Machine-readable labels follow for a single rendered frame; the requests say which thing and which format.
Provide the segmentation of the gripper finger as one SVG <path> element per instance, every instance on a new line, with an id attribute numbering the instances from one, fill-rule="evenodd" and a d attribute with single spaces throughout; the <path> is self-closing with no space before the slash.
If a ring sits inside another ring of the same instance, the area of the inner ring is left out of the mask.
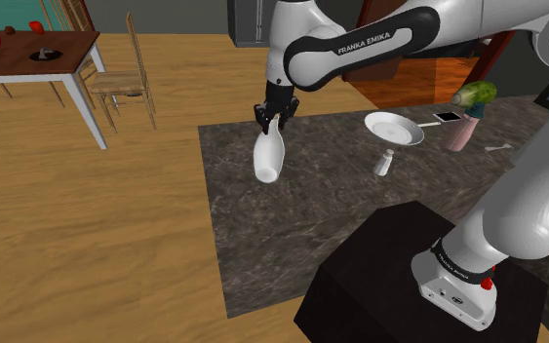
<path id="1" fill-rule="evenodd" d="M 255 120 L 263 129 L 268 129 L 274 113 L 267 109 L 267 103 L 256 104 L 254 106 Z"/>
<path id="2" fill-rule="evenodd" d="M 293 97 L 290 103 L 283 108 L 279 114 L 278 129 L 281 131 L 285 128 L 286 123 L 292 118 L 299 106 L 299 99 Z"/>

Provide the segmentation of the white bottle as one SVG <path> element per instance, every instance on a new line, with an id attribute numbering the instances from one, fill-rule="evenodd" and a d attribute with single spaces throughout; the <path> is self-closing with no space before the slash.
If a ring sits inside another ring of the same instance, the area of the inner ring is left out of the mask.
<path id="1" fill-rule="evenodd" d="M 260 133 L 254 147 L 255 177 L 263 183 L 275 182 L 282 170 L 285 143 L 279 132 L 280 116 L 276 115 L 268 126 L 268 133 Z"/>

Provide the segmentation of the dark grey cabinet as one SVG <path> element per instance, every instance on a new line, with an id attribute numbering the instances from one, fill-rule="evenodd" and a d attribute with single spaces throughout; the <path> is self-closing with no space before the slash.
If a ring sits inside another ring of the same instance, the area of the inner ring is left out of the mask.
<path id="1" fill-rule="evenodd" d="M 227 0 L 228 35 L 237 48 L 269 46 L 276 0 Z"/>

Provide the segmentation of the white salt shaker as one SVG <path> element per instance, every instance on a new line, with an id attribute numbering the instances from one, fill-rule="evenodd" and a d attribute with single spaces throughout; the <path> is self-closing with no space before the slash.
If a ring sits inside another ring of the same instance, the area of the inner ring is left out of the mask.
<path id="1" fill-rule="evenodd" d="M 373 173 L 378 176 L 386 176 L 394 157 L 392 149 L 386 149 L 373 168 Z"/>

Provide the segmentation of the wooden chair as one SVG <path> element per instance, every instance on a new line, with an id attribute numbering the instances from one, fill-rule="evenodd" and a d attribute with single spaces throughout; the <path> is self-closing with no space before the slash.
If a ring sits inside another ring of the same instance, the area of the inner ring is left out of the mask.
<path id="1" fill-rule="evenodd" d="M 49 9 L 52 10 L 62 31 L 93 31 L 93 25 L 84 6 L 83 0 L 38 0 L 50 31 L 54 30 Z M 87 55 L 79 67 L 77 81 L 88 102 L 96 108 L 86 81 L 97 72 L 92 57 Z"/>
<path id="2" fill-rule="evenodd" d="M 98 103 L 105 115 L 105 118 L 114 133 L 117 133 L 117 129 L 109 112 L 109 108 L 114 108 L 116 114 L 120 115 L 118 110 L 118 103 L 116 103 L 113 99 L 117 95 L 141 96 L 142 101 L 145 104 L 152 128 L 156 130 L 156 109 L 153 102 L 153 96 L 149 88 L 149 83 L 147 80 L 147 75 L 138 43 L 137 32 L 131 13 L 127 13 L 126 15 L 126 25 L 136 59 L 137 70 L 98 72 L 90 89 L 90 93 L 97 98 Z"/>

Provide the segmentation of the pink bottle with teal cap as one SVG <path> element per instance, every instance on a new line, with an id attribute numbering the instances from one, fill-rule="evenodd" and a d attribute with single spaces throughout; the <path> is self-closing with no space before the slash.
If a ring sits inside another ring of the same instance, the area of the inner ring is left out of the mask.
<path id="1" fill-rule="evenodd" d="M 471 108 L 466 109 L 462 119 L 446 133 L 442 141 L 442 147 L 452 152 L 462 150 L 471 138 L 479 121 L 484 118 L 485 106 L 484 103 L 477 102 Z"/>

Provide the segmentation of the black robot stand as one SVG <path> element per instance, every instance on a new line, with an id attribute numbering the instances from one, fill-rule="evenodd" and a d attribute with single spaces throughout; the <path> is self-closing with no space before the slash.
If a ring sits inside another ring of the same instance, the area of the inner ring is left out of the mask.
<path id="1" fill-rule="evenodd" d="M 311 343 L 537 343 L 547 285 L 510 260 L 483 331 L 421 296 L 412 258 L 452 227 L 418 201 L 376 210 L 319 266 L 296 325 Z"/>

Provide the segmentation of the green lettuce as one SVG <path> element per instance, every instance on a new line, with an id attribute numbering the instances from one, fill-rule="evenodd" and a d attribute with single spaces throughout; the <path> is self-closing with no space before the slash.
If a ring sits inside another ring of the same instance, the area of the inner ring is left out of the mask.
<path id="1" fill-rule="evenodd" d="M 451 104 L 471 108 L 476 103 L 488 104 L 496 97 L 496 86 L 487 81 L 475 81 L 460 87 L 452 96 Z"/>

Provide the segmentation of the brown table with white legs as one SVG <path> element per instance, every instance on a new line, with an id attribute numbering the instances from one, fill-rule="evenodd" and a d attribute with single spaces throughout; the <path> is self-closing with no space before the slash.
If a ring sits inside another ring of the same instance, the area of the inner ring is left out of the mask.
<path id="1" fill-rule="evenodd" d="M 38 35 L 19 31 L 14 35 L 0 32 L 0 84 L 62 82 L 87 124 L 100 149 L 107 144 L 93 115 L 92 105 L 79 83 L 80 66 L 91 57 L 97 70 L 105 66 L 100 56 L 97 31 L 48 31 Z M 33 61 L 29 56 L 47 47 L 62 52 L 62 56 L 45 62 Z"/>

